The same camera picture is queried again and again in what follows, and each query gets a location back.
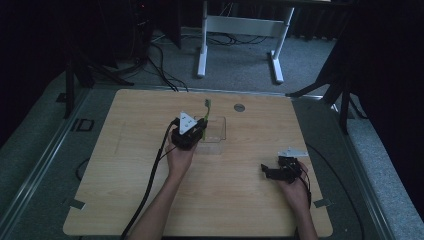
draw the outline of wooden tabletop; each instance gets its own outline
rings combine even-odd
[[[220,155],[196,153],[172,205],[165,236],[292,236],[293,214],[260,164],[277,167],[277,152],[306,150],[291,100],[280,96],[120,90],[112,103],[63,230],[68,235],[120,235],[143,198],[169,123],[181,111],[226,118]],[[235,104],[243,104],[237,112]],[[312,201],[322,199],[308,157]],[[168,173],[159,164],[146,206]],[[319,236],[332,234],[325,207],[311,207]]]

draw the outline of handheld device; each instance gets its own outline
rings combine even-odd
[[[176,119],[177,128],[172,130],[172,143],[181,150],[190,150],[203,136],[208,126],[208,120],[201,118],[195,120],[187,113],[181,112],[180,118]]]
[[[287,181],[288,183],[293,183],[302,174],[302,167],[297,158],[279,156],[278,165],[280,168],[270,169],[261,164],[262,172],[269,179]]]

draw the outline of human hand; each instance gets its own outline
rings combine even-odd
[[[181,181],[185,173],[189,169],[194,151],[196,150],[197,144],[194,145],[190,150],[183,151],[177,148],[171,140],[172,130],[168,134],[168,146],[166,146],[165,151],[168,152],[168,167],[169,174],[168,178]]]
[[[303,171],[301,178],[304,180],[308,168],[302,162],[299,162]],[[286,197],[287,203],[293,209],[295,214],[300,214],[305,211],[309,211],[309,201],[306,186],[303,184],[302,180],[296,178],[293,183],[288,183],[286,181],[276,180],[278,186]]]

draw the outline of clear plastic box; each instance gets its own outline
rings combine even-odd
[[[225,117],[209,116],[205,139],[200,139],[197,144],[196,153],[204,155],[220,155],[224,149],[226,139]]]

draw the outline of white stand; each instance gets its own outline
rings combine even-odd
[[[293,15],[294,7],[288,8],[284,21],[272,21],[249,18],[234,18],[208,15],[208,2],[203,2],[203,21],[202,21],[202,47],[200,49],[199,68],[197,75],[205,76],[206,57],[208,46],[206,45],[207,32],[220,32],[232,34],[244,34],[264,37],[278,37],[277,48],[271,51],[272,65],[277,83],[283,83],[283,73],[280,66],[279,56],[286,38],[287,30],[290,26],[290,20]]]

